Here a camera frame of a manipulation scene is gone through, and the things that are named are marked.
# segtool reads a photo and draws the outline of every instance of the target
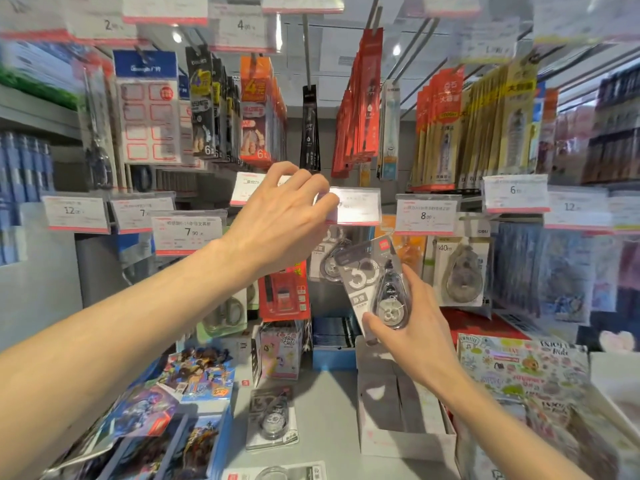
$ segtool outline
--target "finger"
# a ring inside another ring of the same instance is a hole
[[[305,170],[305,169],[298,170],[293,174],[293,176],[290,179],[288,179],[286,182],[284,182],[281,185],[281,188],[285,190],[296,191],[300,187],[302,187],[302,185],[304,185],[305,182],[308,182],[310,178],[311,178],[311,173],[309,172],[309,170]]]
[[[369,327],[373,335],[375,335],[382,345],[391,352],[392,344],[395,339],[395,331],[385,325],[382,320],[373,313],[365,312],[362,316],[364,326]]]
[[[317,212],[320,220],[326,220],[327,216],[338,208],[340,197],[336,194],[327,193],[323,195],[314,205],[314,211]]]
[[[432,305],[434,303],[433,289],[427,283],[420,279],[414,270],[406,264],[402,265],[402,270],[409,282],[409,291],[411,291],[411,297],[414,305]]]
[[[274,165],[271,166],[271,168],[269,168],[269,171],[267,172],[267,176],[264,177],[264,180],[260,184],[260,187],[258,187],[258,190],[260,190],[260,188],[267,188],[267,187],[276,188],[278,186],[278,182],[280,181],[283,175],[293,175],[298,170],[299,168],[293,165],[293,163],[291,162],[275,163]]]
[[[329,192],[329,181],[323,175],[316,173],[300,187],[300,192],[304,193],[307,201],[311,204],[316,195]]]

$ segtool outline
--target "ceiling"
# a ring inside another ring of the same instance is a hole
[[[216,0],[217,2],[231,2],[244,4],[259,4],[260,0]],[[356,55],[358,44],[362,37],[362,31],[373,0],[344,0],[345,10],[339,15],[308,15],[309,24],[309,62],[311,83],[317,85],[318,104],[320,108],[334,109],[340,103],[351,72],[350,62]],[[415,33],[423,23],[423,18],[412,18],[408,13],[412,7],[420,6],[420,0],[380,0],[378,6],[382,7],[380,26],[384,28],[382,77],[387,75],[394,67],[400,55],[393,55],[394,47],[399,45],[402,51],[409,45]],[[480,17],[500,18],[517,15],[520,17],[520,33],[531,27],[532,8],[529,0],[481,0],[484,6]],[[285,103],[290,108],[299,108],[302,103],[302,87],[307,83],[305,69],[305,48],[303,38],[302,15],[282,15],[282,48],[279,54],[270,55],[271,61],[282,90]],[[450,36],[456,28],[454,20],[443,19],[437,25],[433,36],[426,46],[421,49],[407,71],[399,81],[403,98],[409,95],[424,78],[436,69],[444,58],[451,53]],[[173,28],[160,25],[142,25],[142,35],[151,40],[156,47],[162,50],[172,50],[178,54],[180,67],[186,69],[184,48],[186,40],[176,43],[173,39]],[[212,31],[201,28],[195,31],[193,28],[184,28],[187,38],[194,43],[200,43],[201,39],[212,43]],[[518,54],[526,54],[532,49],[531,35],[524,37],[518,44]],[[548,57],[542,66],[549,64],[562,65],[569,61],[572,55],[579,54],[584,48],[565,47]],[[609,46],[601,46],[598,51],[607,51]],[[222,58],[227,73],[239,74],[239,60],[241,54],[217,52]],[[469,74],[477,66],[467,66],[465,71]],[[477,72],[482,75],[491,66],[483,67]],[[556,83],[562,82],[557,77]],[[415,94],[407,99],[403,107],[411,107],[415,102]]]

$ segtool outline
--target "red circular sticker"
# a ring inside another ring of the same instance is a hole
[[[164,99],[165,101],[170,101],[171,99],[173,99],[173,89],[169,86],[165,86],[164,88],[160,89],[160,97],[162,97],[162,99]]]

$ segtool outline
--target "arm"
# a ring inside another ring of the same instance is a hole
[[[3,479],[37,476],[206,313],[311,254],[338,197],[313,205],[329,184],[306,170],[277,186],[296,170],[274,165],[224,238],[0,354]]]
[[[427,387],[471,431],[480,447],[514,480],[587,480],[589,476],[510,416],[460,365],[433,288],[403,266],[413,298],[408,325],[391,330],[375,315],[368,326],[412,379]]]

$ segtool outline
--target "blue box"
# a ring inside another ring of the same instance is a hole
[[[316,371],[355,371],[355,338],[361,335],[353,311],[313,317],[313,368]]]

